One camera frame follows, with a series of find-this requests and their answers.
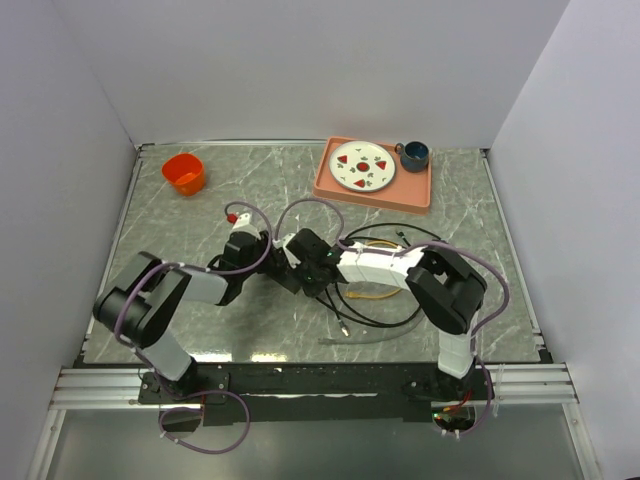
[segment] orange cup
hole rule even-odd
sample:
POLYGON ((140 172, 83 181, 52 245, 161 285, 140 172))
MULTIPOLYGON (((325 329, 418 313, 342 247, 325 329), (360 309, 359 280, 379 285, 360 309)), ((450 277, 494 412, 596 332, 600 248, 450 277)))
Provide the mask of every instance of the orange cup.
POLYGON ((167 160, 162 166, 162 175, 185 197, 202 190, 206 181, 202 161, 190 153, 181 153, 167 160))

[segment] gray floor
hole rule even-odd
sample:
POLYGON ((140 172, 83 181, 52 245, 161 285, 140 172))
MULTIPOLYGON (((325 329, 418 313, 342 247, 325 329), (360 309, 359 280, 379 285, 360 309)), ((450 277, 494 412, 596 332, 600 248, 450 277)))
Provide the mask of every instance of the gray floor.
MULTIPOLYGON (((164 259, 205 265, 222 251, 229 235, 222 207, 242 199, 251 202, 275 224, 293 200, 311 196, 315 170, 323 147, 282 146, 148 146, 118 240, 110 277, 139 250, 164 259), (205 163, 208 183, 197 195, 177 195, 161 175, 162 164, 179 152, 193 152, 205 163)), ((513 262, 504 226, 478 150, 438 150, 433 159, 431 210, 426 216, 337 203, 346 228, 372 222, 408 222, 430 229, 452 244, 489 260, 506 276, 512 290, 508 310, 480 334, 480 353, 491 362, 538 361, 532 324, 513 262)), ((303 204, 284 222, 283 233, 308 226, 327 241, 338 233, 334 214, 318 205, 303 204)), ((404 230, 412 242, 427 238, 404 230)), ((376 236, 398 241, 394 229, 376 236)), ((483 312, 496 308, 500 288, 485 271, 489 283, 483 312)), ((356 285, 352 290, 368 286, 356 285)), ((354 300, 377 319, 400 320, 416 308, 408 292, 388 300, 354 300)), ((227 307, 184 302, 171 324, 178 341, 200 361, 433 361, 437 332, 428 321, 400 339, 370 345, 332 345, 319 339, 344 340, 330 312, 302 293, 296 296, 261 276, 252 277, 243 294, 227 307)), ((381 332, 351 324, 354 340, 379 339, 381 332)), ((86 348, 86 362, 134 362, 111 334, 95 324, 86 348)))
MULTIPOLYGON (((399 420, 252 425, 236 450, 210 456, 158 438, 154 411, 70 411, 49 480, 101 479, 580 479, 560 405, 502 406, 460 442, 433 424, 399 420)), ((241 424, 202 428, 189 441, 234 442, 241 424)))

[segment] white wall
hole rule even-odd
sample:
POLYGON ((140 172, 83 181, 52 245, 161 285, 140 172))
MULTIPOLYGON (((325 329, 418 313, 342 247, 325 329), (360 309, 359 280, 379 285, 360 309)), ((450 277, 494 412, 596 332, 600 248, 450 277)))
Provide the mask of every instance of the white wall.
POLYGON ((572 0, 490 161, 606 478, 640 476, 640 2, 572 0))
POLYGON ((567 0, 54 0, 135 143, 490 146, 567 0))
POLYGON ((81 346, 133 147, 49 0, 0 3, 0 478, 81 346))

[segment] table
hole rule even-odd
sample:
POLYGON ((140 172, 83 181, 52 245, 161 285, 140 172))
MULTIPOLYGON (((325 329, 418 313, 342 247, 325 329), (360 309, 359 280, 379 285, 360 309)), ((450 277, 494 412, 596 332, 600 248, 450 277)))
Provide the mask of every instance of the table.
MULTIPOLYGON (((108 278, 117 275, 140 250, 163 259, 205 265, 220 253, 230 225, 225 203, 241 199, 259 206, 275 224, 290 202, 311 196, 322 143, 209 143, 147 145, 140 150, 134 185, 115 243, 108 278), (171 156, 192 152, 205 164, 207 185, 197 195, 177 195, 161 174, 171 156)), ((374 222, 405 222, 429 229, 450 243, 468 249, 496 265, 511 286, 512 301, 503 315, 479 334, 480 355, 487 362, 538 362, 535 321, 527 308, 486 160, 478 149, 436 149, 433 158, 432 203, 425 216, 336 202, 346 230, 374 222)), ((283 224, 283 233, 311 227, 327 241, 338 233, 335 214, 319 205, 301 204, 283 224)), ((424 235, 402 229, 411 242, 424 235)), ((399 242, 394 228, 372 231, 399 242)), ((482 313, 501 301, 498 283, 479 268, 489 284, 482 313)), ((351 285, 366 291, 367 285, 351 285)), ((363 313, 383 321, 406 318, 417 306, 409 292, 386 300, 352 300, 363 313)), ((396 329, 379 330, 349 323, 345 338, 332 312, 302 292, 292 295, 262 275, 251 277, 232 304, 217 307, 183 302, 171 323, 182 346, 201 362, 405 362, 435 361, 438 336, 423 316, 397 339, 396 329), (366 344, 323 345, 319 339, 366 344)), ((110 332, 94 322, 85 343, 86 363, 137 363, 110 332)))

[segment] tray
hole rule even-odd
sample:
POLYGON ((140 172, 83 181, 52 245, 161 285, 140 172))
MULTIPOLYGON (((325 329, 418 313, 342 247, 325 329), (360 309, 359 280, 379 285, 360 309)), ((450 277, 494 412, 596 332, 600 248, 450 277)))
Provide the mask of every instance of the tray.
POLYGON ((357 140, 346 137, 330 137, 322 154, 322 160, 313 183, 313 194, 316 197, 339 202, 355 203, 366 207, 385 208, 399 212, 424 215, 431 204, 431 154, 429 166, 420 173, 407 172, 400 164, 400 157, 395 152, 395 145, 378 143, 388 151, 396 164, 396 175, 391 184, 372 193, 359 193, 348 190, 335 181, 329 171, 331 153, 340 145, 357 140))

